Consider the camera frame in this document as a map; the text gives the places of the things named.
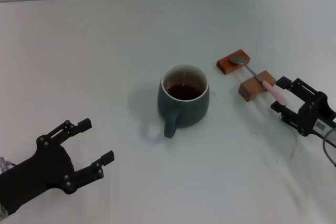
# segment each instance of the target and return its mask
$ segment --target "tea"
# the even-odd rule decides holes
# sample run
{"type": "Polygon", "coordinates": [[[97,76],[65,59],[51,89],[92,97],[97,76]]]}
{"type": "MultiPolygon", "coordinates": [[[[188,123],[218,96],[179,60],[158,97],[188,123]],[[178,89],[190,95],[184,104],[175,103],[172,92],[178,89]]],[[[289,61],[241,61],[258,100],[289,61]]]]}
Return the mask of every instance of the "tea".
{"type": "Polygon", "coordinates": [[[171,86],[166,91],[173,98],[184,101],[193,100],[202,94],[197,88],[185,84],[171,86]]]}

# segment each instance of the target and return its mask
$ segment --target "orange wooden block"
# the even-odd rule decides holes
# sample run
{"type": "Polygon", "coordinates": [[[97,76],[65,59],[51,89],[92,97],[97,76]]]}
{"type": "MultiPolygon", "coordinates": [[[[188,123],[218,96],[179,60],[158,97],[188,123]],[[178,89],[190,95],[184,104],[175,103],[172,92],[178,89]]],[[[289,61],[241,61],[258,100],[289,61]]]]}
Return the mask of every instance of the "orange wooden block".
{"type": "MultiPolygon", "coordinates": [[[[274,86],[276,82],[276,79],[274,79],[274,77],[266,70],[258,74],[258,76],[272,86],[274,86]]],[[[265,90],[264,86],[255,77],[252,77],[240,84],[238,93],[248,102],[253,100],[257,94],[265,90]]]]}
{"type": "Polygon", "coordinates": [[[220,59],[217,62],[217,67],[223,72],[223,74],[231,73],[232,71],[234,71],[238,68],[241,68],[243,66],[241,64],[237,65],[237,64],[231,63],[230,57],[233,56],[233,55],[244,56],[245,59],[246,59],[246,63],[249,63],[249,61],[250,61],[250,57],[244,51],[242,51],[240,49],[240,50],[234,52],[233,54],[230,54],[230,55],[224,57],[223,59],[220,59]]]}

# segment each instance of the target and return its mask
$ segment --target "label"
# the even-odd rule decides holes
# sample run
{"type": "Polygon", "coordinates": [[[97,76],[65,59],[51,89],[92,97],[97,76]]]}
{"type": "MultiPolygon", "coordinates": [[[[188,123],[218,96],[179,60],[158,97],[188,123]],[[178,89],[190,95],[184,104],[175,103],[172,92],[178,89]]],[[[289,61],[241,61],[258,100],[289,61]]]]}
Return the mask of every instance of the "label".
{"type": "MultiPolygon", "coordinates": [[[[316,123],[313,127],[313,130],[316,131],[317,133],[321,134],[324,137],[329,131],[332,130],[332,127],[330,127],[329,125],[324,123],[321,119],[317,118],[316,123]]],[[[336,145],[336,130],[331,132],[328,135],[327,140],[329,140],[334,145],[336,145]]]]}

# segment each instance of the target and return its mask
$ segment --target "spoon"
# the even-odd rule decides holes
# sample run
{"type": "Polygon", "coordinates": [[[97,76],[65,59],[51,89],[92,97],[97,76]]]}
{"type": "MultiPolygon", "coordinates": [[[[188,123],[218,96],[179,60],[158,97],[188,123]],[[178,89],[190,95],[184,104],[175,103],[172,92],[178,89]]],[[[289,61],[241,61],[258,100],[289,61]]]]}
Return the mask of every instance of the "spoon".
{"type": "Polygon", "coordinates": [[[277,101],[281,104],[286,106],[287,105],[287,100],[278,92],[275,90],[275,88],[272,87],[271,84],[269,84],[267,81],[262,80],[260,77],[258,77],[258,75],[256,73],[253,72],[252,69],[250,69],[247,65],[246,65],[246,59],[244,56],[242,55],[233,55],[230,57],[230,61],[234,64],[242,64],[244,65],[248,71],[250,71],[254,77],[265,87],[265,89],[267,89],[275,99],[277,99],[277,101]]]}

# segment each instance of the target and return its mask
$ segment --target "ceramic mug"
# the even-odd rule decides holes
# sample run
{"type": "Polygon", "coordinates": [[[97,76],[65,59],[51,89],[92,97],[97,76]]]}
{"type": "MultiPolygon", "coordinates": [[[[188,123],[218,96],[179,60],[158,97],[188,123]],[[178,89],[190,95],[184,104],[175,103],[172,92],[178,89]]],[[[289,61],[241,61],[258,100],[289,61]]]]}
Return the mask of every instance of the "ceramic mug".
{"type": "Polygon", "coordinates": [[[209,107],[209,83],[203,71],[186,63],[168,68],[161,78],[157,105],[165,119],[165,137],[172,138],[177,127],[199,122],[209,107]]]}

